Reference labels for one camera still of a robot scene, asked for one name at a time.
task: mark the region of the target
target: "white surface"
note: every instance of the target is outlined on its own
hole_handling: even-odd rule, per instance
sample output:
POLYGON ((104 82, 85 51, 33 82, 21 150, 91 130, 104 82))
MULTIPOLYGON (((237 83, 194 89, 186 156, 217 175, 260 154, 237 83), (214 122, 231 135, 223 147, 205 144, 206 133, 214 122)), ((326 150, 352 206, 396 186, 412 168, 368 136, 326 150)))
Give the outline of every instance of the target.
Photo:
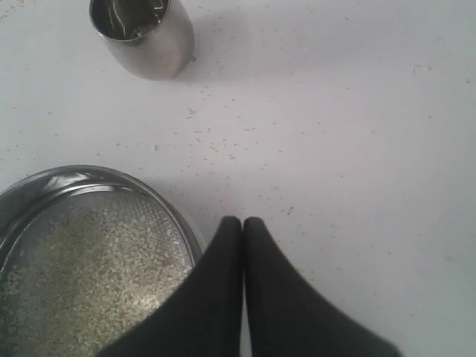
POLYGON ((208 239, 261 216, 406 356, 475 355, 474 1, 187 0, 197 61, 175 82, 126 73, 86 0, 22 2, 0 2, 1 189, 99 164, 208 239))

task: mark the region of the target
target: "metal cup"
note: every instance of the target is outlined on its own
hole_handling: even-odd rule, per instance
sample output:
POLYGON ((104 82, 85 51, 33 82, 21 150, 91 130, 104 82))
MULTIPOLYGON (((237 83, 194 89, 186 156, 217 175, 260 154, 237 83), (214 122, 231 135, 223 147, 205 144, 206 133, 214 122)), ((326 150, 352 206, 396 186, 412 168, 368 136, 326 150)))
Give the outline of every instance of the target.
POLYGON ((114 57, 138 77, 173 78, 193 57, 193 26, 179 0, 91 0, 89 15, 114 57))

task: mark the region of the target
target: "stainless steel bowl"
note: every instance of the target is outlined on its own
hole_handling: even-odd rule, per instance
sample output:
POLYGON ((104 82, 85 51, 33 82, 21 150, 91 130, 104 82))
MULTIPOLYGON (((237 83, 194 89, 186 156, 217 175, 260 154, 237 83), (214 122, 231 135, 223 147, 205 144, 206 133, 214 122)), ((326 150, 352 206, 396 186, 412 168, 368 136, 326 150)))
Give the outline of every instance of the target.
POLYGON ((201 255, 139 180, 59 167, 0 195, 0 356, 92 356, 143 320, 201 255))

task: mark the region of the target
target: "metal bowl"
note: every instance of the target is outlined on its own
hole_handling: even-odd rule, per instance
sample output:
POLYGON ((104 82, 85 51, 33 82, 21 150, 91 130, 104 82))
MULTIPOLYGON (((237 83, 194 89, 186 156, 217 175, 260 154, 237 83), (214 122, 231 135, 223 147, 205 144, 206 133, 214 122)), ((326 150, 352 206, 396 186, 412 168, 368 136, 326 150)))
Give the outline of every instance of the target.
POLYGON ((201 255, 180 214, 116 170, 59 167, 0 195, 0 356, 92 356, 201 255))

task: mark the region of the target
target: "cup rim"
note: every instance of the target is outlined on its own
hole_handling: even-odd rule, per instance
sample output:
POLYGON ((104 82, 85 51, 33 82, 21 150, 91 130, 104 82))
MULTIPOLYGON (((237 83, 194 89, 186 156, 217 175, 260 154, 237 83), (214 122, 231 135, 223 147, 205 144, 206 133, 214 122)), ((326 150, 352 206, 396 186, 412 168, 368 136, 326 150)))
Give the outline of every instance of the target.
POLYGON ((148 30, 147 32, 145 33, 142 33, 140 36, 137 36, 137 37, 134 37, 133 39, 115 39, 114 37, 110 37, 110 36, 107 36, 105 33, 103 33, 97 26, 96 26, 96 23, 95 21, 93 20, 93 17, 92 17, 92 7, 93 7, 93 4, 95 4, 96 2, 98 1, 101 1, 101 0, 91 0, 89 2, 89 19, 91 20, 91 23, 94 27, 94 29, 96 30, 96 32, 98 34, 100 34, 102 37, 105 37, 107 39, 110 39, 112 41, 116 41, 116 42, 132 42, 132 41, 137 41, 138 39, 142 39, 144 38, 145 36, 147 36, 149 33, 157 30, 161 23, 164 21, 165 17, 167 16, 167 14, 169 13, 169 10, 170 10, 170 6, 172 6, 172 1, 175 1, 175 0, 167 0, 167 8, 165 9, 165 13, 164 13, 164 16, 162 17, 162 21, 159 21, 157 22, 157 24, 151 28, 150 30, 148 30))

